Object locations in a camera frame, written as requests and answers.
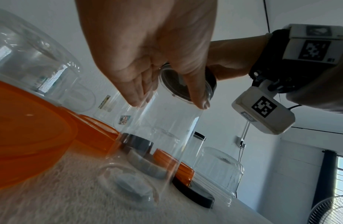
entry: white table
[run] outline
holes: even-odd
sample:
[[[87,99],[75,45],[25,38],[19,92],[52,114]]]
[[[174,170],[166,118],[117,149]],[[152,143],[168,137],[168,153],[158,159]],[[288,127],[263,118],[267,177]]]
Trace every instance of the white table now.
[[[241,223],[271,224],[234,199],[205,209],[171,185],[153,211],[128,208],[98,185],[103,161],[68,151],[50,170],[0,190],[2,223]]]

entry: hand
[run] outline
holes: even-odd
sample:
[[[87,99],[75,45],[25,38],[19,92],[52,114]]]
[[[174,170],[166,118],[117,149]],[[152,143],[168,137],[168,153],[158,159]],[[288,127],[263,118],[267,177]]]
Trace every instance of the hand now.
[[[210,44],[207,66],[218,81],[244,76],[260,57],[267,37],[249,37],[213,41]]]
[[[76,0],[93,59],[132,106],[156,89],[168,61],[199,108],[217,0]]]

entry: fan grille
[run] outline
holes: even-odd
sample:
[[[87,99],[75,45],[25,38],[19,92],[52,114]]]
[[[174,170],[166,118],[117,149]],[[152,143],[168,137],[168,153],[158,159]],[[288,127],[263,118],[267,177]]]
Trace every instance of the fan grille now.
[[[343,195],[318,203],[311,211],[308,224],[343,224]]]

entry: dark curtain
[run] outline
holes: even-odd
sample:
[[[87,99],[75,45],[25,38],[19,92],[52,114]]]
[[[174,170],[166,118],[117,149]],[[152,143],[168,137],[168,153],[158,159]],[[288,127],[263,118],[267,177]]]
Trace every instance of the dark curtain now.
[[[337,170],[337,154],[336,152],[325,150],[322,167],[316,185],[315,195],[312,203],[312,208],[322,200],[333,197],[335,195],[336,170]],[[312,223],[319,223],[321,217],[312,220]]]

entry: window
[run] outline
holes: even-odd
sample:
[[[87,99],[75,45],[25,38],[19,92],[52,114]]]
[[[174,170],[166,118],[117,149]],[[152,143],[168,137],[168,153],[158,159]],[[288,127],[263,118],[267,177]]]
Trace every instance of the window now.
[[[337,158],[335,196],[343,195],[343,157]]]

